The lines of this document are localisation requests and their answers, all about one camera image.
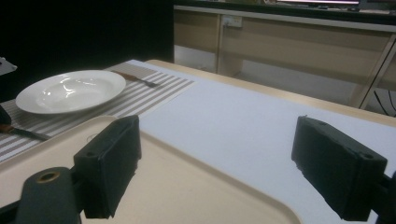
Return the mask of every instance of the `white plate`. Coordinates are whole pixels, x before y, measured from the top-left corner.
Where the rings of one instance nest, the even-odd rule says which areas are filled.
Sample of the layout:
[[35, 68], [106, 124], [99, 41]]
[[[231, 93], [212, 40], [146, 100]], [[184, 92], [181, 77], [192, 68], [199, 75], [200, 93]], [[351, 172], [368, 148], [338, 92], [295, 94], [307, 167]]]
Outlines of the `white plate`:
[[118, 74], [87, 70], [38, 81], [16, 99], [17, 107], [35, 114], [61, 114], [101, 105], [122, 92], [125, 79]]

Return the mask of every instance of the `fork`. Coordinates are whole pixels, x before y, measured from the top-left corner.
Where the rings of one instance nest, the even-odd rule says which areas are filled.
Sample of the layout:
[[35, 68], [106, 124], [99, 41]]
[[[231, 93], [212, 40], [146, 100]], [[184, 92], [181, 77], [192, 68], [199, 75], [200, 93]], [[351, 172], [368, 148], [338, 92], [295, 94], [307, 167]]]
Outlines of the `fork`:
[[138, 78], [138, 77], [136, 77], [136, 76], [126, 74], [126, 73], [117, 72], [117, 71], [114, 71], [114, 70], [111, 71], [111, 72], [117, 73], [117, 74], [119, 74], [120, 76], [125, 77], [126, 79], [129, 79], [129, 80], [135, 80], [135, 81], [138, 81], [138, 82], [142, 82], [142, 83], [144, 83], [146, 86], [148, 86], [148, 87], [150, 87], [150, 88], [155, 88], [155, 87], [157, 87], [157, 86], [160, 85], [159, 83], [150, 82], [150, 81], [147, 81], [147, 80]]

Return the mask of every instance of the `striped placemat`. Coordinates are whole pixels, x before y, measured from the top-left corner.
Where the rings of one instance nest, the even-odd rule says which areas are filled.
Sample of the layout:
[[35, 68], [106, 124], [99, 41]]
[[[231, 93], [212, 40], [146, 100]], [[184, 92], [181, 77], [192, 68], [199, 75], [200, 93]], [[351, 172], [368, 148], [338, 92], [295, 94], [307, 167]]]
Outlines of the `striped placemat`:
[[[118, 64], [106, 70], [115, 70], [161, 83], [161, 87], [150, 88], [142, 83], [126, 80], [127, 84], [123, 92], [110, 102], [86, 111], [70, 114], [36, 115], [27, 113], [17, 108], [15, 100], [4, 102], [1, 106], [11, 116], [14, 127], [55, 136], [98, 116], [110, 115], [122, 118], [138, 115], [142, 118], [158, 106], [172, 100], [193, 84], [191, 80], [130, 63]], [[0, 133], [0, 162], [12, 158], [39, 143], [37, 140], [15, 134]]]

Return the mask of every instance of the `white countertop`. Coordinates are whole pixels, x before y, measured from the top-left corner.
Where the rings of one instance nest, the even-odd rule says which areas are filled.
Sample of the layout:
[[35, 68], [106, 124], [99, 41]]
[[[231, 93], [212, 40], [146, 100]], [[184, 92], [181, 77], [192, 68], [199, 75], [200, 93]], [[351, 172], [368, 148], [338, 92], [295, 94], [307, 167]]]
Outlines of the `white countertop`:
[[[132, 61], [196, 83], [147, 114], [142, 131], [289, 206], [303, 223], [346, 222], [325, 203], [291, 160], [299, 116], [320, 119], [389, 160], [396, 170], [396, 128]], [[375, 223], [372, 213], [368, 223]]]

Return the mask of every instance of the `tray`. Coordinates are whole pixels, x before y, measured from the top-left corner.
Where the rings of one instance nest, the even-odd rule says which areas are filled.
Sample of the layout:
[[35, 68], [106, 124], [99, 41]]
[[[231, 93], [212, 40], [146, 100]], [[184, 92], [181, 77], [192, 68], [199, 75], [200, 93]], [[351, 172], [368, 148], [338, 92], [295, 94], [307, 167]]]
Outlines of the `tray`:
[[[91, 119], [0, 163], [0, 206], [20, 198], [23, 181], [76, 154], [114, 117]], [[283, 203], [199, 162], [146, 133], [138, 163], [114, 218], [82, 223], [281, 223], [301, 220]]]

